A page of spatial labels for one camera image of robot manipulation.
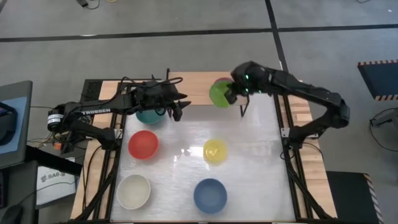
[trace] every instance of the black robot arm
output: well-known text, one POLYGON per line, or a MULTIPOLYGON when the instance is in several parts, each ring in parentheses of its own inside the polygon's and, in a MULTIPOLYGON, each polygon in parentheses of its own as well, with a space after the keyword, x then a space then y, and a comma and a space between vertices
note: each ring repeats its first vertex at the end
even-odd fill
POLYGON ((97 139, 103 149, 113 149, 116 133, 111 128, 97 128, 81 120, 91 114, 134 114, 137 111, 156 110, 160 115, 171 110, 175 121, 180 121, 182 109, 191 102, 179 101, 187 96, 179 93, 173 80, 157 82, 151 80, 126 85, 126 93, 118 90, 110 100, 95 100, 82 103, 69 102, 49 111, 47 128, 54 133, 74 131, 97 139))
POLYGON ((304 126, 290 128, 287 140, 292 147, 301 148, 307 136, 321 136, 327 128, 343 128, 349 123, 349 107, 338 93, 302 83, 287 72, 263 67, 256 62, 246 62, 236 67, 231 76, 234 82, 225 93, 230 104, 236 101, 238 95, 267 93, 270 96, 294 95, 326 107, 323 116, 304 126))

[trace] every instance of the white table surface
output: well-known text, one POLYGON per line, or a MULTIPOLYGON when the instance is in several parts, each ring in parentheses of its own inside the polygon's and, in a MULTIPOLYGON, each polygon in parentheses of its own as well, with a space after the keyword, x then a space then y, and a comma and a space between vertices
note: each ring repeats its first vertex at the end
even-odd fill
POLYGON ((274 100, 255 95, 245 117, 239 107, 188 106, 181 121, 167 116, 155 126, 128 116, 116 190, 120 181, 140 174, 149 179, 152 192, 137 210, 122 208, 114 198, 114 221, 291 221, 292 198, 282 152, 274 100), (159 138, 159 150, 148 161, 130 156, 127 144, 137 131, 150 130, 159 138), (203 159, 203 145, 222 139, 228 158, 213 166, 203 159), (208 215, 196 208, 193 190, 199 181, 215 178, 228 193, 225 208, 208 215))

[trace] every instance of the white bowl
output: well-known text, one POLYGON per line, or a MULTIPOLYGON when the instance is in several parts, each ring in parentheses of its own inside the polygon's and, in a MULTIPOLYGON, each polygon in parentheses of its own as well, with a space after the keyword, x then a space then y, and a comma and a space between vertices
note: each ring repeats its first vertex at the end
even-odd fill
POLYGON ((142 207, 148 201, 149 195, 149 181, 138 174, 124 178, 116 192, 119 204, 123 208, 130 210, 142 207))

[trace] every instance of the blue bowl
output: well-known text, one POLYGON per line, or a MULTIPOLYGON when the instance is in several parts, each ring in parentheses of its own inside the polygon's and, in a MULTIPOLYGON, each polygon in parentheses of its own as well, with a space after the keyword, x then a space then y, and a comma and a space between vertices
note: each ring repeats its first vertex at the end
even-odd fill
POLYGON ((214 214, 221 211, 226 204, 226 189, 216 179, 204 179, 195 187, 193 200, 199 210, 214 214))
MULTIPOLYGON (((162 114, 163 109, 158 110, 157 112, 159 114, 162 114)), ((154 124, 163 118, 163 116, 159 116, 158 114, 156 114, 155 110, 143 111, 142 113, 137 112, 136 117, 144 124, 154 124)))

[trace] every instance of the label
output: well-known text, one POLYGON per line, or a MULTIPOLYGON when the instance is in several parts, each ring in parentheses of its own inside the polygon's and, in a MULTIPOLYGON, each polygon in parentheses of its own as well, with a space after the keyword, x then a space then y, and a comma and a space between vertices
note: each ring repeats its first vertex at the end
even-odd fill
POLYGON ((47 120, 54 119, 54 118, 63 118, 62 114, 51 114, 48 116, 47 120))
POLYGON ((91 111, 82 111, 81 113, 83 115, 88 115, 88 114, 99 114, 99 113, 110 113, 111 109, 102 109, 102 110, 91 110, 91 111))
POLYGON ((47 120, 47 124, 54 123, 54 122, 61 122, 61 119, 60 118, 53 118, 53 119, 47 120))

